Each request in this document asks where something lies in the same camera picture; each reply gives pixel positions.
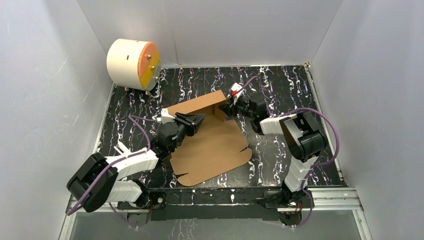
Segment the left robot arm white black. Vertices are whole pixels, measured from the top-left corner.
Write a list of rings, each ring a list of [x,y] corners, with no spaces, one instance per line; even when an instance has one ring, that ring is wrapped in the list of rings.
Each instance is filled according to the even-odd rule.
[[[183,140],[198,132],[205,116],[204,113],[177,112],[175,116],[163,113],[156,119],[160,123],[156,135],[148,138],[147,146],[141,150],[132,152],[119,142],[115,146],[117,156],[91,154],[66,185],[77,200],[67,214],[70,216],[79,209],[91,213],[114,202],[132,203],[137,208],[148,206],[152,199],[146,185],[137,179],[125,178],[169,162]]]

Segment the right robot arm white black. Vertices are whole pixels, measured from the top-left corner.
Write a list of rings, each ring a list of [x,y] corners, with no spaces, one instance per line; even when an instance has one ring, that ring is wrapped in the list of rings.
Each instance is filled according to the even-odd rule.
[[[281,191],[268,190],[258,203],[265,208],[301,206],[305,197],[310,197],[308,181],[313,165],[328,139],[311,112],[307,110],[271,116],[267,104],[260,96],[244,101],[235,93],[218,107],[228,117],[242,115],[250,119],[253,131],[259,135],[282,135],[291,154],[288,174]]]

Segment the brown cardboard box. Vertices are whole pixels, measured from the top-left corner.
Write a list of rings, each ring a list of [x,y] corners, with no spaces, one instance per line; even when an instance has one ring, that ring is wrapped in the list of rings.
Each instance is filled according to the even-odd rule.
[[[235,120],[219,109],[227,101],[221,90],[169,106],[168,113],[205,114],[198,132],[185,137],[170,160],[177,181],[192,187],[246,164],[248,141]]]

